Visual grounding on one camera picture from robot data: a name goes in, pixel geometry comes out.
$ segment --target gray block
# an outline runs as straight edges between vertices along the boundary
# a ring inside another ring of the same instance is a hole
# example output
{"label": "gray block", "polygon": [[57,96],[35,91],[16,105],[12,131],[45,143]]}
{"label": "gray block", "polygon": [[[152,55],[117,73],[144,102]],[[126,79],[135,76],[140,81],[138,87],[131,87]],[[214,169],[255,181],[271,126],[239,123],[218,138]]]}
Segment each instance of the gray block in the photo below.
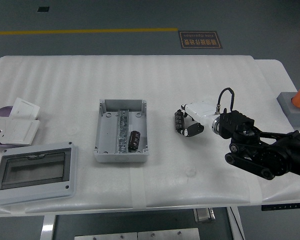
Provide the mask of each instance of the gray block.
{"label": "gray block", "polygon": [[281,92],[276,98],[292,127],[300,127],[300,108],[294,106],[291,102],[296,93]]}

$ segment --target robotic arm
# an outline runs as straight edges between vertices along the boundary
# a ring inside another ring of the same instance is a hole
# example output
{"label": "robotic arm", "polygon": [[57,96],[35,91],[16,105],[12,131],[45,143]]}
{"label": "robotic arm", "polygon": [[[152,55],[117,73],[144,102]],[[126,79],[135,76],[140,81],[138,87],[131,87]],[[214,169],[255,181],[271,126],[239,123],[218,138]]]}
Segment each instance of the robotic arm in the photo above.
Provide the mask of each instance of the robotic arm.
{"label": "robotic arm", "polygon": [[[230,112],[225,108],[220,113],[222,93],[229,90],[232,94]],[[181,106],[175,116],[175,129],[186,137],[203,132],[204,126],[223,139],[230,139],[230,152],[225,155],[227,163],[248,171],[267,180],[288,172],[300,175],[300,133],[262,132],[254,126],[255,121],[237,110],[232,110],[234,93],[230,88],[223,90],[214,108],[204,102]],[[189,115],[197,123],[185,128],[184,117]],[[261,138],[275,139],[267,144]]]}

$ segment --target metal plate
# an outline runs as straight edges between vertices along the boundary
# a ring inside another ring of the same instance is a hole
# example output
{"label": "metal plate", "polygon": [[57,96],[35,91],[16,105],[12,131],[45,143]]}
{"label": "metal plate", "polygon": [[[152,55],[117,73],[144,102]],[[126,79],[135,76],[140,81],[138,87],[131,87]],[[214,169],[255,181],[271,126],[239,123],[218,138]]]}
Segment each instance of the metal plate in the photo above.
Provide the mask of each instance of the metal plate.
{"label": "metal plate", "polygon": [[138,240],[137,232],[76,236],[74,240]]}
{"label": "metal plate", "polygon": [[200,240],[198,228],[76,236],[74,240]]}
{"label": "metal plate", "polygon": [[198,228],[187,228],[139,232],[138,240],[200,240],[200,236]]}

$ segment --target coiled black component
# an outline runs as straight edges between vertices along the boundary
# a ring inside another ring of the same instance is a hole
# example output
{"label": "coiled black component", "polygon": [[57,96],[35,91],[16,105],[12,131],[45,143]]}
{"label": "coiled black component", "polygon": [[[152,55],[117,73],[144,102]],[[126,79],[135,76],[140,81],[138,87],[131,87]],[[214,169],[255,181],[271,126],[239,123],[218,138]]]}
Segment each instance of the coiled black component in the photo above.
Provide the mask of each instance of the coiled black component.
{"label": "coiled black component", "polygon": [[139,142],[140,142],[140,132],[138,131],[132,131],[130,134],[129,138],[129,144],[128,144],[128,150],[129,152],[131,151],[136,151],[139,147]]}

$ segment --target gray plastic frame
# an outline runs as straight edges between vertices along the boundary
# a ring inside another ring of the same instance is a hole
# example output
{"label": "gray plastic frame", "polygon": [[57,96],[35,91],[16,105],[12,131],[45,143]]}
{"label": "gray plastic frame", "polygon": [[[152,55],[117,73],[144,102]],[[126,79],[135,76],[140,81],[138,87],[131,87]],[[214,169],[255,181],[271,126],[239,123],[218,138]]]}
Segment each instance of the gray plastic frame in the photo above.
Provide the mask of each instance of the gray plastic frame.
{"label": "gray plastic frame", "polygon": [[37,184],[18,186],[9,189],[0,189],[0,205],[11,205],[29,201],[72,197],[76,191],[77,179],[77,147],[72,142],[52,143],[46,145],[17,147],[3,150],[0,163],[0,181],[3,179],[3,170],[6,168],[7,158],[18,158],[18,156],[33,156],[47,153],[64,153],[68,159],[65,161],[64,175],[66,178],[55,181],[37,181]]}
{"label": "gray plastic frame", "polygon": [[[118,152],[120,111],[128,113],[127,139],[131,131],[140,132],[135,152]],[[94,147],[95,159],[100,163],[145,162],[149,155],[147,135],[147,101],[133,99],[100,99],[97,133]]]}

